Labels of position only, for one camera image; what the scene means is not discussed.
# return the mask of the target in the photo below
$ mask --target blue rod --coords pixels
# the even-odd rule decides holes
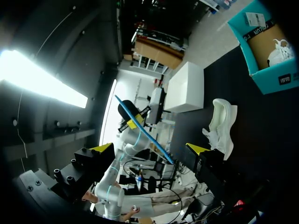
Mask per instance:
[[[124,103],[119,99],[118,96],[115,95],[117,100],[120,102],[120,105],[123,107],[125,112],[128,114],[128,116],[132,119],[132,121],[135,123],[135,125],[139,128],[140,131],[142,131],[156,146],[157,148],[165,155],[167,160],[173,164],[172,159],[170,156],[167,154],[167,152],[162,148],[162,146],[150,135],[146,132],[146,130],[139,124],[139,122],[136,120],[136,118],[131,114],[131,112],[127,109],[127,107],[124,105]]]

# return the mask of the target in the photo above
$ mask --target black table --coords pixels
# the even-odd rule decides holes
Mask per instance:
[[[202,128],[208,130],[213,99],[223,98],[238,106],[228,161],[249,178],[270,180],[273,193],[285,187],[298,167],[299,88],[263,95],[249,76],[240,47],[208,66],[204,74],[204,109],[176,116],[170,147],[175,159],[187,159],[187,142],[210,148]]]

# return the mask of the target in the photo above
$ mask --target white sneaker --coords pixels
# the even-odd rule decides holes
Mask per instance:
[[[277,43],[275,44],[275,50],[273,50],[268,57],[268,65],[271,67],[275,64],[281,63],[285,60],[295,57],[294,51],[286,40],[274,39]],[[281,43],[286,42],[286,46],[282,47]]]
[[[224,153],[224,160],[227,160],[234,148],[230,129],[237,117],[238,107],[224,99],[214,99],[213,104],[214,113],[209,125],[210,132],[203,128],[202,133],[209,139],[211,149],[218,149]]]

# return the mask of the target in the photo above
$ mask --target bright light panel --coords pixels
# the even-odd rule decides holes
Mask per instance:
[[[109,108],[110,108],[110,105],[111,105],[111,100],[112,100],[112,97],[113,97],[113,94],[114,94],[115,87],[116,87],[116,79],[113,81],[112,88],[111,88],[110,93],[109,93],[109,97],[108,97],[108,101],[107,101],[107,105],[106,105],[106,109],[105,109],[105,113],[104,113],[102,128],[101,128],[99,146],[103,145],[103,139],[104,139],[106,122],[107,122],[107,116],[108,116],[108,112],[109,112]]]
[[[86,96],[63,84],[16,50],[2,52],[0,74],[0,80],[5,79],[26,90],[81,108],[86,107]]]

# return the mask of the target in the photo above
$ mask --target teal shoe box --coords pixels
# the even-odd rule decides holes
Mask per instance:
[[[253,17],[247,16],[246,13],[252,13]],[[263,17],[257,15],[255,18],[255,14],[263,14]],[[263,24],[262,26],[266,24],[266,26],[254,26],[257,22],[260,22],[260,25]],[[228,24],[240,43],[249,75],[263,94],[299,86],[299,73],[295,58],[271,67],[267,64],[269,54],[275,49],[276,42],[273,39],[285,38],[271,14],[259,1],[255,0],[250,3]]]

